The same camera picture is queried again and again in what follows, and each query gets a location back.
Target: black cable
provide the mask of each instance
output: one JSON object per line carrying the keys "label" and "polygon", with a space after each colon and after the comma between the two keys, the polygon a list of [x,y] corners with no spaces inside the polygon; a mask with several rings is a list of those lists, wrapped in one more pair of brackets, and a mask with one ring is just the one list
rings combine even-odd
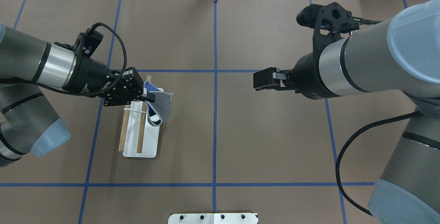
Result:
{"label": "black cable", "polygon": [[408,119],[408,118],[412,118],[412,117],[416,117],[416,116],[421,116],[421,115],[422,114],[419,111],[415,111],[413,113],[409,113],[409,114],[406,114],[406,115],[397,116],[397,117],[393,117],[393,118],[390,118],[390,119],[385,119],[385,120],[382,120],[382,121],[373,122],[372,124],[368,124],[368,125],[362,127],[360,130],[356,131],[356,133],[354,133],[348,139],[348,141],[344,144],[344,146],[342,147],[341,151],[339,152],[338,159],[336,160],[336,168],[335,168],[336,183],[338,184],[338,188],[341,191],[341,194],[347,199],[347,201],[349,201],[351,204],[353,204],[354,207],[357,207],[359,210],[362,210],[364,213],[371,215],[369,210],[367,210],[366,208],[362,207],[361,205],[356,203],[354,200],[352,200],[347,195],[347,193],[344,191],[344,188],[342,187],[341,175],[340,175],[339,167],[341,166],[341,160],[342,160],[342,157],[343,157],[345,151],[347,150],[347,148],[350,146],[350,144],[354,141],[354,139],[356,137],[358,137],[361,133],[364,133],[365,131],[367,131],[367,130],[373,128],[373,127],[377,127],[379,125],[389,124],[389,123],[392,123],[392,122],[397,122],[397,121],[401,121],[401,120],[405,120],[405,119]]}
{"label": "black cable", "polygon": [[122,73],[125,71],[125,68],[127,67],[127,52],[125,51],[124,42],[122,41],[121,37],[116,33],[116,31],[114,31],[112,28],[110,28],[105,23],[101,23],[101,22],[95,23],[94,25],[92,25],[89,32],[90,33],[93,32],[99,26],[103,26],[104,28],[109,30],[111,33],[113,33],[113,35],[118,39],[119,43],[121,44],[122,53],[124,54],[124,65],[122,66],[121,73],[119,73],[119,75],[116,77],[115,81],[113,81],[113,83],[111,83],[106,88],[101,89],[100,91],[94,92],[94,93],[73,93],[73,92],[68,92],[68,91],[62,91],[62,90],[59,90],[59,89],[56,89],[56,88],[53,88],[50,86],[46,86],[46,85],[43,85],[43,84],[40,84],[37,82],[24,80],[24,79],[20,79],[20,78],[16,78],[13,80],[0,79],[0,83],[4,83],[4,84],[26,83],[26,84],[36,85],[36,86],[48,89],[48,90],[54,91],[56,93],[72,95],[72,96],[96,96],[96,95],[103,94],[103,93],[107,92],[109,89],[113,88],[118,83],[118,81],[122,78]]}

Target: wooden stick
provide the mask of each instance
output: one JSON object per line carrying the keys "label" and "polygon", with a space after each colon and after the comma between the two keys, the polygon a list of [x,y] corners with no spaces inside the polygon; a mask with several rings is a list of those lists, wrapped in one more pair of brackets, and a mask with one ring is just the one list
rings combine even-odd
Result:
{"label": "wooden stick", "polygon": [[[131,104],[130,105],[126,105],[125,108],[131,108]],[[125,147],[125,138],[127,136],[127,128],[129,126],[129,116],[130,116],[130,111],[129,110],[124,110],[124,118],[122,119],[122,129],[121,129],[121,137],[119,138],[119,152],[124,151],[124,147]]]}
{"label": "wooden stick", "polygon": [[[142,111],[146,111],[146,104],[145,104],[145,102],[142,102]],[[146,113],[142,113],[142,114],[140,114],[138,147],[136,149],[136,153],[142,153],[143,133],[145,132],[145,122],[146,122]]]}

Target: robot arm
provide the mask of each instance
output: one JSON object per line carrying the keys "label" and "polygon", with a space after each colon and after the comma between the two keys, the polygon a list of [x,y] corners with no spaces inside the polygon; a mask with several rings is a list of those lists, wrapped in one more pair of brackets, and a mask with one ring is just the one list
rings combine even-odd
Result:
{"label": "robot arm", "polygon": [[102,38],[92,28],[80,33],[73,46],[50,44],[0,23],[0,79],[62,88],[71,95],[103,97],[105,106],[127,105],[132,100],[154,102],[154,94],[143,94],[143,80],[134,67],[124,68],[120,75],[91,59]]}
{"label": "robot arm", "polygon": [[359,19],[338,3],[313,4],[297,16],[314,28],[313,53],[291,70],[254,74],[256,90],[323,99],[400,89],[416,104],[423,115],[408,123],[369,202],[384,224],[440,223],[439,16],[440,0],[432,0],[343,39],[359,29]]}
{"label": "robot arm", "polygon": [[[38,86],[69,95],[102,97],[104,106],[138,100],[151,105],[155,102],[154,93],[144,93],[143,80],[136,69],[125,69],[125,48],[114,31],[124,52],[123,70],[110,70],[90,58],[103,38],[95,31],[98,25],[112,31],[97,23],[80,33],[70,46],[50,44],[0,23],[0,111],[7,119],[0,124],[0,167],[28,152],[43,156],[70,139],[66,124]],[[166,102],[168,95],[162,95],[159,94],[159,102],[170,104]]]}

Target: white tray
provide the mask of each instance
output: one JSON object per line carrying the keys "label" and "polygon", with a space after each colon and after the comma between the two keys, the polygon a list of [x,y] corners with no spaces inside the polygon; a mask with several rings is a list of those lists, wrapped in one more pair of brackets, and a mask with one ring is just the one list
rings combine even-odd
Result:
{"label": "white tray", "polygon": [[[132,102],[131,109],[142,111],[142,102]],[[157,142],[159,140],[159,127],[151,126],[148,121],[145,122],[145,131],[143,135],[143,146],[142,153],[136,153],[137,140],[139,137],[139,126],[140,126],[140,116],[141,113],[136,113],[130,111],[129,121],[127,126],[127,134],[125,137],[125,147],[122,153],[125,157],[135,157],[135,158],[154,158],[157,153]]]}

